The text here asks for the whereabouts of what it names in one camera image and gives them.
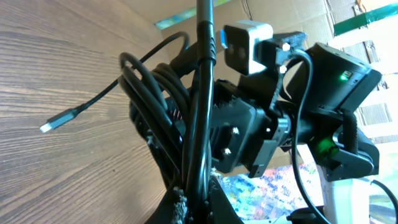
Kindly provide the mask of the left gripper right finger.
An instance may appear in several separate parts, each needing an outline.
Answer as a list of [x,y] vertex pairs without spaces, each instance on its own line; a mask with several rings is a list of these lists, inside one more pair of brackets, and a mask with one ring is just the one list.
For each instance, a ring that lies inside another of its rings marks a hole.
[[220,185],[219,173],[213,171],[210,172],[208,183],[208,202],[210,204],[209,223],[243,224]]

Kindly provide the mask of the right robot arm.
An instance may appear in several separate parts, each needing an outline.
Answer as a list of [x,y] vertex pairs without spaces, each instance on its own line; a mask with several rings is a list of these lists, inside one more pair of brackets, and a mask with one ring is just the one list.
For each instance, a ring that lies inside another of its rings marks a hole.
[[354,115],[381,79],[372,66],[322,43],[307,50],[274,39],[229,44],[226,64],[242,75],[233,85],[211,81],[212,64],[194,59],[197,50],[154,71],[131,55],[120,58],[131,119],[160,149],[167,186],[183,192],[183,210],[155,221],[238,222],[210,167],[229,172],[242,164],[255,177],[278,147],[296,157],[307,144],[329,182],[377,174],[379,151]]

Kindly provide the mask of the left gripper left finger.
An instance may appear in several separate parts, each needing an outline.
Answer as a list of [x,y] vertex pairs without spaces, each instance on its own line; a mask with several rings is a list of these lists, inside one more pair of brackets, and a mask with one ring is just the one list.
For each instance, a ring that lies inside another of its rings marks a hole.
[[146,224],[184,224],[188,206],[184,191],[178,186],[170,187]]

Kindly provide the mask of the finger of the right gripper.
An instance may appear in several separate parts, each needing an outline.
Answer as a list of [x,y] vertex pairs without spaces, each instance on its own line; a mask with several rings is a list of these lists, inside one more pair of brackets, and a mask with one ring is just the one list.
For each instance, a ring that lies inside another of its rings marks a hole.
[[181,120],[174,118],[173,112],[178,111],[174,100],[168,97],[165,101],[169,108],[167,114],[172,117],[173,122],[177,123],[172,134],[178,139],[169,137],[167,135],[169,131],[164,131],[159,125],[154,126],[155,131],[153,131],[133,101],[129,104],[129,117],[135,125],[136,131],[146,141],[150,153],[160,169],[165,188],[168,189],[176,176],[180,174],[182,167],[183,137],[181,133],[185,131],[185,126]]

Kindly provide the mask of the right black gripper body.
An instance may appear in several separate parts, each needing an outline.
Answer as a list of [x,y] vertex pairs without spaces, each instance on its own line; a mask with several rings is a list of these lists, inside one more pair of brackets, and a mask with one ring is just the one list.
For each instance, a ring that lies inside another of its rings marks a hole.
[[275,150],[291,140],[291,104],[278,101],[264,110],[232,83],[218,80],[209,128],[212,167],[226,174],[244,166],[250,178],[259,177]]

